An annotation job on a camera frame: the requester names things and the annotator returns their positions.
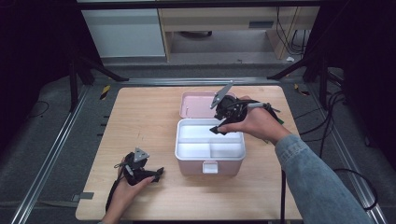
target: container compartment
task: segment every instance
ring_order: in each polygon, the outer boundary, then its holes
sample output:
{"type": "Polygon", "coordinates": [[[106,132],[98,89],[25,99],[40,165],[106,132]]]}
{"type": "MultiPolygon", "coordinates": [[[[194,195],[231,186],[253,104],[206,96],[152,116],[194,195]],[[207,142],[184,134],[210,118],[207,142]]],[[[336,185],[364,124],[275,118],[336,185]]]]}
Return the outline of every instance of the container compartment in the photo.
{"type": "Polygon", "coordinates": [[[176,156],[179,160],[239,161],[245,157],[242,133],[214,134],[217,119],[182,119],[177,125],[176,156]]]}

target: black pole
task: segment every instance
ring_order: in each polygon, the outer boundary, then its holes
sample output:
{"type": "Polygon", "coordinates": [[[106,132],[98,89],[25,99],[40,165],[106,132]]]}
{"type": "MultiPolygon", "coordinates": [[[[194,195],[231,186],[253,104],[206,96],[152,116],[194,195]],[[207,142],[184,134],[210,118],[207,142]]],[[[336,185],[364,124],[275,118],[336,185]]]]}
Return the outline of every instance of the black pole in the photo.
{"type": "Polygon", "coordinates": [[[285,68],[284,70],[282,70],[278,74],[273,75],[271,77],[268,77],[267,79],[279,80],[282,77],[285,77],[286,75],[292,73],[293,71],[295,71],[295,70],[297,70],[297,69],[299,69],[301,67],[304,67],[304,66],[308,67],[309,64],[311,64],[312,62],[315,61],[316,57],[317,57],[317,54],[315,52],[307,54],[300,61],[298,61],[297,63],[292,64],[291,66],[285,68]]]}
{"type": "Polygon", "coordinates": [[[327,110],[327,77],[329,72],[327,64],[326,56],[323,56],[320,67],[319,101],[325,110],[327,110]]]}
{"type": "Polygon", "coordinates": [[[70,93],[71,93],[71,105],[70,112],[72,112],[78,103],[78,86],[77,86],[77,74],[72,61],[69,64],[69,76],[70,76],[70,93]]]}
{"type": "Polygon", "coordinates": [[[116,81],[118,81],[118,82],[129,81],[129,78],[120,77],[120,76],[118,76],[118,75],[112,73],[111,71],[107,70],[107,69],[104,68],[102,65],[97,64],[97,63],[91,61],[90,59],[88,59],[88,58],[86,58],[86,57],[80,56],[79,59],[80,59],[83,63],[85,63],[85,64],[87,64],[88,66],[90,66],[91,68],[94,68],[94,69],[98,70],[99,72],[105,74],[105,75],[108,76],[108,77],[111,77],[112,79],[114,79],[114,80],[116,80],[116,81]]]}
{"type": "Polygon", "coordinates": [[[280,224],[285,224],[286,173],[282,170],[282,191],[280,196],[280,224]]]}

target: gray floor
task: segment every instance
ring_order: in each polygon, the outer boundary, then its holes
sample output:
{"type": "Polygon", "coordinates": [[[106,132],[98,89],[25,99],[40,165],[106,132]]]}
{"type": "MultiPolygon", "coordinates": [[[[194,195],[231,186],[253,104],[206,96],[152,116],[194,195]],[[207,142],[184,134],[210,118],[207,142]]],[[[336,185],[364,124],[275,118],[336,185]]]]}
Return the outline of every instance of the gray floor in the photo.
{"type": "MultiPolygon", "coordinates": [[[[167,64],[139,64],[134,66],[108,67],[119,75],[130,78],[195,77],[205,78],[263,78],[271,76],[287,67],[291,62],[276,60],[268,46],[265,34],[253,33],[213,33],[208,38],[177,36],[171,61],[167,64]]],[[[285,80],[273,83],[258,79],[262,85],[279,85],[285,92],[290,109],[295,118],[319,108],[316,100],[318,83],[305,84],[301,80],[304,69],[299,69],[285,80]],[[294,89],[298,83],[300,90],[310,91],[303,95],[294,89]]],[[[107,77],[95,73],[95,83],[89,87],[86,100],[77,116],[71,132],[65,140],[59,156],[38,196],[39,202],[70,202],[74,194],[83,191],[92,162],[101,141],[107,118],[111,113],[122,87],[107,77]],[[102,89],[110,85],[105,100],[100,100],[102,89]]],[[[39,102],[32,110],[19,134],[9,146],[11,152],[0,164],[0,223],[9,223],[18,204],[34,182],[41,165],[54,142],[64,121],[69,115],[70,93],[68,78],[49,83],[42,89],[39,102]]],[[[79,85],[83,92],[87,87],[79,85]]],[[[339,88],[329,84],[334,93],[339,88]]],[[[396,172],[377,148],[364,144],[364,133],[354,112],[348,105],[338,103],[334,109],[335,132],[342,136],[347,152],[356,162],[359,171],[366,175],[378,191],[379,211],[388,223],[396,223],[396,172]]],[[[295,120],[299,132],[307,131],[323,120],[322,111],[316,110],[295,120]]],[[[318,153],[320,142],[310,141],[321,138],[323,129],[303,135],[307,144],[318,153]]],[[[345,167],[342,150],[330,136],[326,139],[323,152],[325,160],[332,168],[345,167]]],[[[358,190],[349,181],[348,175],[340,175],[346,185],[359,197],[358,190]]],[[[80,223],[75,218],[76,208],[37,204],[26,223],[80,223]]]]}

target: denim sleeve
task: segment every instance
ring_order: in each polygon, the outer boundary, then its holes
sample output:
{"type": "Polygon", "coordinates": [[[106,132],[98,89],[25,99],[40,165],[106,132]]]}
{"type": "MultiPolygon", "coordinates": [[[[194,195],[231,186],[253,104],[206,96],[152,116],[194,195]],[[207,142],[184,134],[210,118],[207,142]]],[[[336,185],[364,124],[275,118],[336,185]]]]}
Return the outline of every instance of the denim sleeve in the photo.
{"type": "Polygon", "coordinates": [[[276,144],[276,155],[304,223],[374,223],[337,174],[297,135],[276,144]]]}

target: metal rail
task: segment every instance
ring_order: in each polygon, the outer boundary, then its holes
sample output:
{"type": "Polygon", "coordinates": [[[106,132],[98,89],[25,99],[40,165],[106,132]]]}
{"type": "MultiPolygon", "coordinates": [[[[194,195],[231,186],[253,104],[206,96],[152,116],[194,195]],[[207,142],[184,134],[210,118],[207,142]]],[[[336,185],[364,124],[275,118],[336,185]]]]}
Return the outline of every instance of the metal rail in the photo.
{"type": "Polygon", "coordinates": [[[321,7],[344,3],[345,0],[199,0],[199,1],[137,1],[55,3],[53,7],[74,10],[144,9],[144,8],[198,8],[198,7],[321,7]]]}
{"type": "MultiPolygon", "coordinates": [[[[321,103],[318,100],[318,93],[317,91],[312,88],[311,85],[307,85],[309,88],[310,92],[314,92],[315,94],[312,94],[314,97],[315,102],[317,105],[321,105],[321,103]]],[[[322,117],[325,119],[326,114],[324,113],[323,110],[320,110],[322,117]]],[[[342,163],[345,165],[346,168],[356,171],[360,173],[360,168],[358,164],[353,160],[352,156],[349,154],[349,151],[347,149],[346,144],[343,141],[343,138],[341,137],[341,134],[338,132],[337,128],[334,126],[332,128],[332,134],[331,134],[332,140],[335,144],[335,148],[337,149],[338,155],[341,158],[342,163]]],[[[371,189],[367,182],[363,180],[362,178],[357,177],[356,175],[350,175],[349,176],[352,185],[354,186],[362,204],[364,207],[370,206],[373,201],[375,200],[375,197],[373,193],[371,192],[371,189]]],[[[387,220],[385,219],[384,214],[382,213],[381,208],[379,205],[377,205],[375,208],[372,210],[368,211],[367,214],[373,219],[373,221],[377,224],[387,224],[387,220]]]]}
{"type": "Polygon", "coordinates": [[[130,78],[129,81],[117,82],[119,85],[132,86],[210,86],[225,85],[230,80],[234,85],[269,85],[277,84],[278,80],[266,77],[204,77],[204,78],[130,78]]]}
{"type": "Polygon", "coordinates": [[[35,202],[37,201],[41,190],[44,188],[50,172],[52,171],[52,168],[64,146],[64,142],[66,141],[67,136],[69,135],[73,124],[76,121],[78,113],[85,102],[86,95],[89,89],[90,86],[83,86],[83,89],[79,96],[79,103],[77,104],[76,109],[70,112],[67,116],[66,121],[64,122],[64,126],[56,137],[47,158],[44,160],[44,163],[42,164],[37,176],[35,177],[35,181],[24,196],[20,205],[18,206],[11,223],[25,223],[30,213],[32,212],[32,209],[35,206],[35,202]]]}

